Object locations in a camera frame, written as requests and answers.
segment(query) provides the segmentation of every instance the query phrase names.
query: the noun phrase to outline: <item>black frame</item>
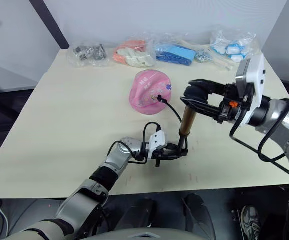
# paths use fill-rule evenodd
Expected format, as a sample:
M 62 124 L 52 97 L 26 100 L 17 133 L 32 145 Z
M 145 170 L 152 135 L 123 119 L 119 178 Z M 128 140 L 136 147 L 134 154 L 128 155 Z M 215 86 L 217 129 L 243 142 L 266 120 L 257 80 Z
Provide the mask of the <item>black frame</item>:
M 49 30 L 54 40 L 59 44 L 61 49 L 68 49 L 69 43 L 61 32 L 56 20 L 49 11 L 44 0 L 29 0 L 36 13 L 43 21 L 46 28 Z

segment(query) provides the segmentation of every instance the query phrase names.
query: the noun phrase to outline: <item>blue object in bag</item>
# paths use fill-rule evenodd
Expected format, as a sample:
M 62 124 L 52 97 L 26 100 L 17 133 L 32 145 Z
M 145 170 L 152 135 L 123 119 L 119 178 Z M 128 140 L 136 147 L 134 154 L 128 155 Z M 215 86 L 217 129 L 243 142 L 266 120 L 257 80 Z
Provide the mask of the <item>blue object in bag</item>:
M 196 51 L 180 45 L 159 44 L 155 47 L 156 59 L 173 64 L 191 65 Z

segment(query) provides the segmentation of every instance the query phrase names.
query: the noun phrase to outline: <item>plastic bag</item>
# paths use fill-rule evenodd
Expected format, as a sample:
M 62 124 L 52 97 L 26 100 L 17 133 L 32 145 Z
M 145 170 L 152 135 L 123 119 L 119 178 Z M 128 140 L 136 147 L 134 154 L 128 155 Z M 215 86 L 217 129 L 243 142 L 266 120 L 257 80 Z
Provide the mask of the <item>plastic bag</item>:
M 132 39 L 117 47 L 113 59 L 125 65 L 136 68 L 150 68 L 157 62 L 157 56 L 152 40 Z
M 255 33 L 217 26 L 211 34 L 210 46 L 218 54 L 240 63 L 259 52 L 256 36 Z
M 232 70 L 234 63 L 228 58 L 223 57 L 213 51 L 209 45 L 191 44 L 185 40 L 181 40 L 180 44 L 196 51 L 195 59 L 199 63 L 213 63 L 220 68 L 224 68 L 228 71 Z
M 74 43 L 70 45 L 66 58 L 76 68 L 88 65 L 106 67 L 110 61 L 108 51 L 101 43 Z
M 152 42 L 153 46 L 158 44 L 179 44 L 181 39 L 187 35 L 187 33 L 174 33 L 174 32 L 164 32 L 164 33 L 155 33 L 155 32 L 137 32 L 133 34 L 129 40 L 146 40 L 147 42 Z
M 186 66 L 190 66 L 196 56 L 196 51 L 178 44 L 158 44 L 155 52 L 159 61 Z

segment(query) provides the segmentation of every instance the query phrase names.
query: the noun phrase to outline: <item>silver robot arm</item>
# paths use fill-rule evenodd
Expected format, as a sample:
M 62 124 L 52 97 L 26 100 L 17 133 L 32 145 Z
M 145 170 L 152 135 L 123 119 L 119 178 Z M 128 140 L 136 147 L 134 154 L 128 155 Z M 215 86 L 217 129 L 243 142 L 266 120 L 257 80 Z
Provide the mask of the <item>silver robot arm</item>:
M 234 141 L 258 154 L 262 161 L 271 162 L 289 174 L 288 169 L 277 163 L 284 156 L 289 160 L 289 99 L 277 100 L 263 96 L 265 82 L 265 58 L 262 54 L 240 63 L 233 84 L 223 85 L 204 79 L 190 81 L 184 97 L 181 97 L 186 109 L 179 131 L 180 138 L 188 137 L 195 113 L 211 117 L 220 124 L 227 121 L 234 124 L 230 131 Z M 209 95 L 212 94 L 223 96 L 219 107 L 208 104 Z M 234 137 L 236 130 L 244 125 L 253 126 L 265 135 L 258 149 Z M 283 149 L 284 154 L 273 159 L 262 154 L 262 147 L 269 138 Z
M 138 156 L 142 142 L 131 137 L 121 139 Z M 106 160 L 60 206 L 54 219 L 35 223 L 7 240 L 71 240 L 97 224 L 109 191 L 126 169 L 132 154 L 120 143 Z

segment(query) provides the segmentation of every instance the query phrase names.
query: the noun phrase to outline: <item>table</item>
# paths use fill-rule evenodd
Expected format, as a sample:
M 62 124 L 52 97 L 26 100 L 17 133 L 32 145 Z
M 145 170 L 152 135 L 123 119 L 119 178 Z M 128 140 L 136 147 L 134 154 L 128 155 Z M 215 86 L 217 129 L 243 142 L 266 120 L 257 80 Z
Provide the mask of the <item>table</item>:
M 265 64 L 264 94 L 288 97 L 271 66 Z M 232 83 L 238 64 L 227 71 L 212 63 L 158 62 L 155 69 L 171 78 L 170 103 L 182 116 L 185 105 L 180 96 L 188 81 Z M 114 141 L 125 136 L 141 139 L 150 121 L 160 123 L 169 141 L 178 143 L 180 123 L 170 109 L 143 115 L 129 104 L 134 77 L 143 70 L 118 63 L 106 68 L 72 68 L 66 50 L 60 50 L 0 149 L 0 198 L 68 197 L 98 168 Z M 217 106 L 221 100 L 212 95 L 209 103 Z M 110 194 L 289 184 L 289 175 L 229 138 L 232 126 L 197 114 L 187 157 L 162 161 L 159 168 L 154 162 L 130 164 Z M 147 138 L 154 130 L 148 127 Z M 254 147 L 263 138 L 251 126 L 239 129 L 237 136 Z M 263 152 L 275 157 L 282 150 L 268 141 Z M 280 163 L 289 169 L 287 159 Z

